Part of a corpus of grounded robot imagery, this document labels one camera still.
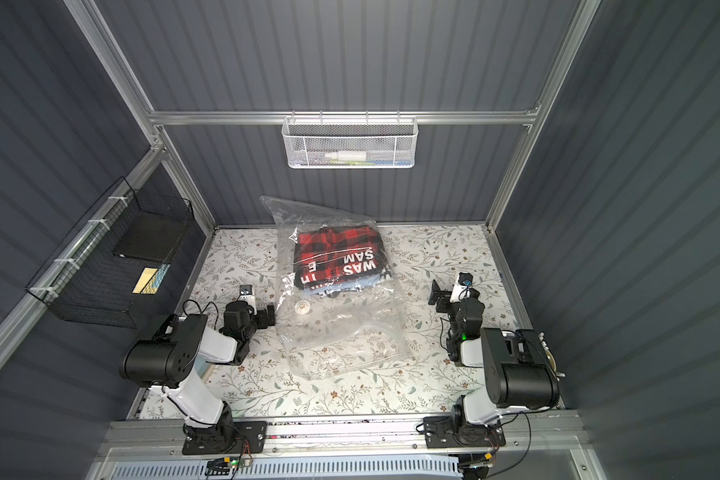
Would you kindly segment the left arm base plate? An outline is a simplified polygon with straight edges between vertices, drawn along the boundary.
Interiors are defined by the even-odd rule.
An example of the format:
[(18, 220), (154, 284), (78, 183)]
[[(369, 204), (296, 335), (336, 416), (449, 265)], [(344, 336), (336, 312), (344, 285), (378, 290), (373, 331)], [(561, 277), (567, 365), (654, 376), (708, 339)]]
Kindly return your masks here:
[(258, 454), (264, 449), (268, 423), (244, 421), (199, 428), (184, 426), (183, 455)]

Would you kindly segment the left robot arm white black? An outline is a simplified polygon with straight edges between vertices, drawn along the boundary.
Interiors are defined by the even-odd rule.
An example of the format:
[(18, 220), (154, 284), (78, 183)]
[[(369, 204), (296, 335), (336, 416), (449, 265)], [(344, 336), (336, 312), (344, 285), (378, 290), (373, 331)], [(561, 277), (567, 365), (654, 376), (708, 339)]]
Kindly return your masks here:
[(202, 358), (212, 365), (240, 366), (256, 331), (275, 324), (274, 305), (258, 310), (251, 298), (227, 304), (218, 329), (207, 325), (203, 313), (157, 316), (125, 353), (119, 373), (168, 399), (182, 414), (183, 454), (259, 452), (266, 424), (236, 422), (229, 405), (205, 385), (195, 362)]

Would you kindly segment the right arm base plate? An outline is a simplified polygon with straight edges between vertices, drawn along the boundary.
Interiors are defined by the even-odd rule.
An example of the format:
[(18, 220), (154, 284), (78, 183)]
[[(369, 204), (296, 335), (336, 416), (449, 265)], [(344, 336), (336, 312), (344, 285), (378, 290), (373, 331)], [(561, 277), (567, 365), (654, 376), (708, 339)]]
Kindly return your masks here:
[(504, 435), (487, 426), (455, 420), (451, 416), (428, 416), (415, 427), (424, 436), (429, 449), (485, 448), (496, 450), (506, 445)]

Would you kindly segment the red black plaid shirt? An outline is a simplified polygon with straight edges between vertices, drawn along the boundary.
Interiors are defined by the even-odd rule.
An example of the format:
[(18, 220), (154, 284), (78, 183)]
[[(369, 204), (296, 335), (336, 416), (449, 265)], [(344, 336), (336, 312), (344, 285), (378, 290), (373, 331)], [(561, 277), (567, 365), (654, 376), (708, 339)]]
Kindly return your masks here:
[(391, 278), (386, 249), (374, 226), (324, 226), (297, 232), (294, 242), (294, 285), (307, 293), (331, 296)]

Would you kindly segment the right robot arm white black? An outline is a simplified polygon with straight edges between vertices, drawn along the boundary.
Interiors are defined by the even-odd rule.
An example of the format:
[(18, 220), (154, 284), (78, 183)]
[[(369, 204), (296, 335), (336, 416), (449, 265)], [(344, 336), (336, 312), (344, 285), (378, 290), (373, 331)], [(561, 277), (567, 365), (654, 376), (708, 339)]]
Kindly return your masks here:
[(450, 414), (423, 420), (428, 448), (496, 450), (505, 444), (506, 423), (558, 405), (559, 377), (539, 335), (484, 326), (485, 305), (470, 274), (461, 273), (451, 290), (433, 282), (428, 304), (446, 316), (441, 346), (448, 360), (480, 370), (484, 378), (482, 387), (456, 400)]

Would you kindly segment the clear plastic vacuum bag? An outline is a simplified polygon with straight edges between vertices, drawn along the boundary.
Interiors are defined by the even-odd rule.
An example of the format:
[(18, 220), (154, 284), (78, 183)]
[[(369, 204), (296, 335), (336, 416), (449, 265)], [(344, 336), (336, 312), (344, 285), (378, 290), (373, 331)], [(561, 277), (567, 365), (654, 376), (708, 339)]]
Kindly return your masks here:
[[(405, 295), (376, 222), (364, 215), (271, 196), (260, 199), (276, 227), (276, 333), (291, 372), (318, 380), (410, 357)], [(391, 278), (361, 290), (315, 295), (294, 285), (294, 236), (324, 226), (371, 225), (380, 232)]]

